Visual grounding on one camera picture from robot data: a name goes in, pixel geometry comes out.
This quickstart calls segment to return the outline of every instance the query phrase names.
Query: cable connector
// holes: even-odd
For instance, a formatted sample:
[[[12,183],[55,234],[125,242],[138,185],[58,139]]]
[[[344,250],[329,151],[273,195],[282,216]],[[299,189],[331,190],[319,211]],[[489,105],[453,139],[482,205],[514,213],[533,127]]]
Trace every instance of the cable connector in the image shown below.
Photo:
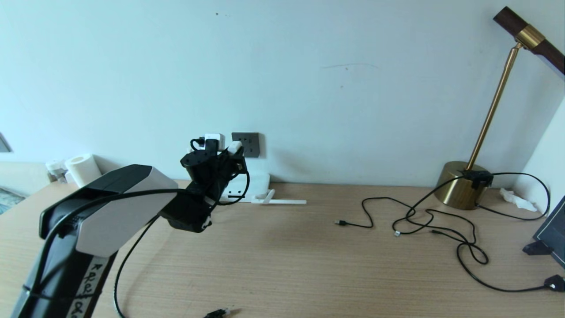
[[[204,318],[225,318],[230,314],[229,309],[227,308],[222,308],[222,309],[218,309],[216,311],[212,311],[210,312],[208,315],[206,315]]]
[[[552,291],[563,292],[565,291],[565,278],[559,275],[553,275],[545,280],[544,286],[548,287]]]
[[[473,182],[471,184],[471,188],[473,189],[478,189],[479,185],[482,183],[485,185],[485,187],[490,187],[490,185],[493,183],[494,175],[486,170],[463,170],[460,172],[465,179]]]

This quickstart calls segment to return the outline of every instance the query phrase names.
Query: handwritten label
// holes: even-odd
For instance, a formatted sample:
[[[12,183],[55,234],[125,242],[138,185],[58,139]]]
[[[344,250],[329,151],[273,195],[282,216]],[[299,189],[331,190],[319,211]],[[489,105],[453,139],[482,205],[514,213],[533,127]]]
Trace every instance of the handwritten label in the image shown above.
[[[88,270],[86,270],[79,289],[76,291],[77,297],[93,294],[96,291],[96,287],[100,282],[100,277],[102,276],[107,264],[108,258],[98,256],[92,257]],[[73,300],[69,308],[67,318],[84,318],[91,300],[92,297],[76,298]]]

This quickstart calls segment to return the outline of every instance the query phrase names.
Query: toilet paper roll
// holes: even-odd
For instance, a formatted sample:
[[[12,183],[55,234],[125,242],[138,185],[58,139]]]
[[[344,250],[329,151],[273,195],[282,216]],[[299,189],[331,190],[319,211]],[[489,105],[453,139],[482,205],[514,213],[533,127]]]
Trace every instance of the toilet paper roll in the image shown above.
[[[76,184],[81,188],[102,175],[94,156],[90,153],[70,158],[65,162],[65,166],[72,174]]]

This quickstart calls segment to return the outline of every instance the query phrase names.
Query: white plug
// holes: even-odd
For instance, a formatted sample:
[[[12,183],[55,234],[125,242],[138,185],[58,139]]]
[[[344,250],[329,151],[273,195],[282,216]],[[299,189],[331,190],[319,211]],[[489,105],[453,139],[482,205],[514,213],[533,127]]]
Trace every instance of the white plug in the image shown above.
[[[233,156],[241,147],[241,141],[232,141],[232,144],[228,147],[228,153]]]
[[[218,150],[222,151],[225,146],[225,137],[222,134],[205,134],[204,135],[204,142],[206,144],[206,140],[208,139],[215,139],[218,141]]]

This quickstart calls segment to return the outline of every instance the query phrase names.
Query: black cable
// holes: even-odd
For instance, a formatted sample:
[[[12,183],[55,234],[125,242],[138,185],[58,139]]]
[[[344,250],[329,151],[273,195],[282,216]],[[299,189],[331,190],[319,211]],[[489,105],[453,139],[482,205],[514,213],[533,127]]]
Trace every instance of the black cable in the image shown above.
[[[550,196],[550,193],[549,193],[549,189],[545,186],[545,184],[544,184],[541,180],[539,180],[536,176],[531,175],[531,174],[529,174],[529,173],[521,173],[521,172],[499,172],[499,173],[493,173],[493,175],[509,175],[509,174],[513,174],[513,175],[527,175],[527,176],[530,176],[530,177],[534,178],[535,180],[537,180],[537,181],[544,187],[545,194],[547,195],[547,206],[546,206],[546,208],[545,208],[545,212],[544,212],[542,215],[540,215],[540,216],[538,216],[538,217],[535,217],[535,218],[523,218],[523,217],[511,216],[511,215],[509,215],[509,214],[505,214],[505,213],[502,213],[502,212],[499,212],[499,211],[496,211],[496,210],[493,210],[493,209],[489,209],[489,208],[487,208],[487,207],[484,207],[484,206],[480,205],[479,203],[476,203],[475,206],[478,207],[478,208],[481,208],[481,209],[483,209],[483,210],[487,210],[487,211],[489,211],[489,212],[492,212],[492,213],[500,214],[500,215],[502,215],[502,216],[507,216],[507,217],[511,217],[511,218],[517,218],[517,219],[523,220],[523,221],[534,221],[534,220],[539,220],[540,218],[545,217],[545,216],[549,213],[549,208],[550,208],[550,206],[551,206],[551,196]]]
[[[504,215],[504,216],[508,216],[508,217],[513,217],[513,218],[517,218],[517,219],[525,220],[525,221],[538,220],[538,219],[540,219],[541,217],[547,215],[547,213],[548,213],[548,211],[549,211],[549,208],[550,208],[550,194],[549,194],[549,190],[547,189],[547,187],[545,186],[545,184],[544,184],[541,180],[539,180],[537,177],[535,177],[535,176],[533,176],[533,175],[530,175],[530,174],[526,174],[526,173],[495,173],[495,174],[493,174],[493,175],[507,175],[507,174],[529,175],[530,177],[536,179],[536,180],[544,187],[544,189],[545,189],[545,191],[546,191],[546,194],[547,194],[547,208],[546,208],[545,213],[543,213],[541,216],[536,217],[536,218],[520,218],[520,217],[515,217],[515,216],[511,216],[511,215],[508,215],[508,214],[504,214],[504,213],[500,213],[500,212],[491,210],[491,209],[486,208],[486,207],[483,207],[483,206],[481,206],[481,205],[479,205],[479,204],[477,204],[477,207],[486,209],[486,210],[488,210],[488,211],[491,211],[491,212],[494,212],[494,213],[497,213],[497,214],[500,214],[500,215]],[[416,214],[416,207],[417,207],[420,203],[422,203],[425,199],[427,199],[429,196],[431,196],[434,192],[436,192],[437,190],[439,190],[439,189],[442,188],[443,186],[445,186],[445,185],[447,185],[447,184],[449,184],[449,183],[451,183],[451,182],[453,182],[453,181],[455,181],[455,180],[457,180],[457,179],[459,179],[459,178],[462,178],[462,176],[461,176],[461,177],[453,178],[453,179],[451,179],[451,180],[448,180],[448,181],[446,181],[446,182],[440,184],[439,186],[437,186],[436,188],[434,188],[432,191],[430,191],[428,194],[426,194],[423,198],[421,198],[416,204],[414,204],[414,205],[412,205],[412,206],[410,206],[410,205],[408,205],[408,204],[406,204],[406,203],[404,203],[404,202],[401,202],[401,201],[399,201],[399,200],[397,200],[397,199],[395,199],[395,198],[392,198],[392,197],[369,197],[369,198],[364,199],[364,200],[361,202],[361,205],[362,205],[362,207],[363,207],[363,210],[365,211],[365,213],[366,213],[367,216],[369,217],[369,220],[371,221],[371,226],[370,226],[370,227],[373,226],[373,220],[372,220],[372,218],[371,218],[371,215],[369,214],[369,212],[366,210],[366,208],[365,208],[365,206],[364,206],[364,202],[366,202],[367,200],[388,199],[388,200],[393,200],[393,201],[395,201],[395,202],[397,202],[397,203],[400,203],[400,204],[402,204],[402,205],[408,207],[408,211],[406,212],[406,215],[405,215],[404,217],[402,217],[402,218],[399,218],[399,219],[395,220],[395,221],[393,222],[393,224],[392,224],[392,229],[395,231],[395,235],[399,236],[399,235],[401,235],[401,234],[405,234],[405,235],[406,235],[406,234],[413,234],[413,233],[416,233],[416,232],[418,232],[418,231],[420,231],[420,230],[422,230],[422,229],[428,227],[428,228],[433,229],[431,232],[434,233],[434,234],[441,234],[441,235],[444,235],[444,236],[446,236],[446,237],[448,237],[448,238],[451,238],[451,239],[453,239],[453,240],[459,242],[460,244],[457,246],[457,259],[458,259],[459,263],[461,264],[461,266],[463,267],[463,269],[464,269],[474,280],[476,280],[477,282],[479,282],[479,283],[482,284],[483,286],[486,286],[486,287],[488,287],[488,288],[490,288],[490,289],[493,289],[493,290],[503,291],[503,292],[507,292],[507,293],[520,293],[520,292],[524,292],[524,291],[534,291],[534,290],[548,289],[549,287],[546,286],[545,284],[542,285],[542,286],[537,286],[537,287],[532,287],[532,288],[526,288],[526,289],[517,289],[517,290],[502,289],[502,288],[498,288],[498,287],[492,286],[492,285],[490,285],[490,284],[488,284],[488,283],[482,281],[480,278],[477,277],[477,275],[473,274],[473,273],[471,272],[471,270],[470,270],[470,269],[466,266],[466,264],[463,262],[463,259],[461,258],[461,254],[460,254],[461,247],[467,246],[467,247],[469,248],[469,251],[471,252],[471,256],[472,256],[473,259],[474,259],[475,261],[477,261],[479,264],[482,264],[482,265],[488,264],[489,258],[488,258],[488,256],[487,256],[486,252],[485,252],[482,248],[480,248],[478,245],[476,245],[476,241],[477,241],[477,238],[476,238],[476,226],[475,226],[475,224],[474,224],[473,222],[471,222],[469,219],[467,219],[467,218],[465,218],[465,217],[462,217],[462,216],[459,216],[459,215],[456,215],[456,214],[451,214],[451,213],[448,213],[448,212],[442,212],[442,211],[435,210],[435,209],[426,209],[425,212],[430,215],[430,219],[429,219],[426,223],[421,224],[421,223],[418,223],[418,222],[416,222],[416,221],[411,220],[411,217]],[[460,219],[465,220],[466,222],[468,222],[468,223],[471,225],[471,227],[472,227],[473,240],[472,240],[472,241],[469,241],[463,234],[461,234],[460,232],[458,232],[458,231],[456,231],[456,230],[454,230],[454,229],[450,229],[450,228],[448,228],[448,227],[440,227],[440,226],[432,226],[432,225],[430,225],[431,222],[432,222],[433,219],[434,219],[434,214],[433,214],[433,212],[442,213],[442,214],[445,214],[445,215],[448,215],[448,216],[457,217],[457,218],[460,218]],[[412,231],[400,232],[400,231],[398,231],[398,230],[396,229],[396,224],[399,223],[399,222],[401,222],[401,221],[407,221],[407,222],[410,223],[410,224],[417,225],[418,228],[415,229],[415,230],[412,230]],[[349,222],[342,221],[342,220],[336,221],[336,223],[338,223],[339,225],[354,225],[354,226],[360,226],[360,227],[369,227],[369,226],[351,224],[351,223],[349,223]],[[443,230],[443,231],[448,231],[448,232],[454,233],[455,235],[457,235],[457,236],[460,237],[460,238],[454,237],[454,236],[452,236],[452,235],[449,235],[449,234],[447,234],[447,233],[445,233],[445,232],[443,232],[443,231],[439,231],[439,230]],[[483,260],[480,260],[480,259],[475,255],[474,250],[479,251],[480,254],[483,256],[484,259],[483,259]]]
[[[116,312],[121,318],[125,318],[124,313],[121,311],[120,305],[118,303],[118,281],[120,280],[121,270],[124,269],[125,262],[128,260],[129,256],[132,254],[137,244],[141,241],[145,233],[147,233],[151,225],[153,225],[153,223],[155,223],[155,221],[157,221],[158,218],[159,216],[155,216],[149,221],[149,223],[145,227],[145,230],[143,230],[140,237],[137,238],[136,242],[129,249],[128,253],[124,257],[124,260],[121,261],[120,268],[118,269],[118,273],[116,274],[116,281],[114,282],[114,307],[116,308]]]
[[[78,207],[77,209],[75,209],[73,212],[62,217],[55,224],[55,226],[53,226],[53,228],[49,231],[47,237],[45,238],[45,244],[43,246],[43,249],[41,250],[39,262],[37,264],[37,273],[36,273],[36,276],[33,280],[32,285],[29,287],[30,293],[31,294],[40,294],[40,291],[38,291],[38,289],[41,286],[41,278],[43,277],[43,274],[44,274],[44,271],[45,271],[45,265],[47,263],[47,257],[49,255],[49,250],[51,248],[51,244],[53,243],[53,240],[57,236],[57,233],[59,232],[59,230],[65,225],[65,223],[68,220],[71,220],[72,218],[74,218],[78,214],[84,212],[85,210],[96,207],[97,205],[100,205],[100,204],[103,204],[103,203],[127,199],[127,198],[130,198],[130,197],[145,196],[145,195],[152,195],[152,194],[165,194],[165,193],[177,193],[177,194],[187,194],[187,195],[192,194],[191,191],[186,190],[186,189],[158,189],[158,190],[136,191],[136,192],[129,192],[129,193],[126,193],[126,194],[110,195],[110,196],[95,199],[95,200],[92,200],[92,201],[90,201],[86,204],[83,204],[80,207]]]
[[[247,188],[249,187],[249,172],[247,173],[247,187],[245,188],[245,192],[247,192]],[[214,204],[212,206],[210,206],[210,209],[214,209],[218,204],[219,204],[219,197],[221,196],[221,194],[218,194],[218,199],[214,202]],[[114,307],[116,308],[116,312],[118,313],[118,315],[120,316],[120,318],[126,318],[124,313],[121,311],[120,309],[120,305],[118,303],[118,282],[120,280],[120,276],[121,276],[121,271],[124,268],[125,262],[128,260],[129,256],[131,255],[131,253],[133,252],[133,250],[136,248],[137,244],[141,241],[141,239],[143,238],[143,236],[145,235],[145,233],[149,230],[149,228],[151,227],[151,225],[153,225],[153,223],[155,223],[155,221],[159,218],[159,215],[153,217],[148,223],[147,226],[145,227],[145,230],[143,230],[143,232],[140,234],[140,236],[137,238],[137,240],[135,241],[135,243],[132,245],[132,247],[129,249],[128,253],[126,254],[126,256],[124,257],[124,259],[121,261],[120,264],[120,268],[118,269],[118,273],[116,274],[116,280],[114,281]],[[221,310],[217,310],[215,312],[209,313],[207,315],[207,317],[212,317],[216,314],[218,314],[218,316],[214,316],[214,317],[223,317],[220,316],[219,314],[221,313],[226,313],[226,310],[221,309]]]
[[[249,190],[249,183],[251,182],[251,177],[249,176],[249,171],[246,171],[245,175],[247,176],[247,182],[245,183],[245,190],[244,190],[243,194],[240,195],[240,196],[237,196],[237,200],[235,200],[235,201],[223,202],[223,203],[218,202],[218,205],[232,205],[232,204],[238,203],[239,201],[241,201],[241,199],[245,198],[245,195],[247,194],[247,191]]]
[[[203,140],[203,139],[202,139],[202,138],[197,138],[197,139],[191,139],[191,140],[190,140],[190,147],[192,148],[192,150],[194,150],[194,151],[197,151],[197,150],[198,150],[198,148],[196,148],[196,147],[194,146],[194,143],[196,142],[196,143],[200,146],[199,140]]]

